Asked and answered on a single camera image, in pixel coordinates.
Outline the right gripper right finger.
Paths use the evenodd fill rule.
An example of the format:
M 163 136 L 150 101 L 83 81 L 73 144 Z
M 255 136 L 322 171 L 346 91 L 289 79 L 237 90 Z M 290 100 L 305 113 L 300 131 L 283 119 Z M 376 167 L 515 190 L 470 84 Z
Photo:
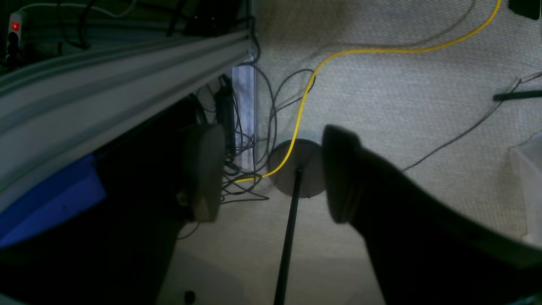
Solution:
M 325 127 L 323 164 L 331 216 L 363 237 L 388 305 L 541 303 L 540 249 L 440 203 L 342 127 Z

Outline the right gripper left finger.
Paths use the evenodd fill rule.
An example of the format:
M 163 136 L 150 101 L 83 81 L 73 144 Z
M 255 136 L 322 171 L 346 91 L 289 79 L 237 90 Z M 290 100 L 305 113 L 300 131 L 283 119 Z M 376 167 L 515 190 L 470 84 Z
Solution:
M 195 125 L 182 141 L 178 204 L 196 222 L 218 217 L 224 175 L 224 130 L 217 124 Z

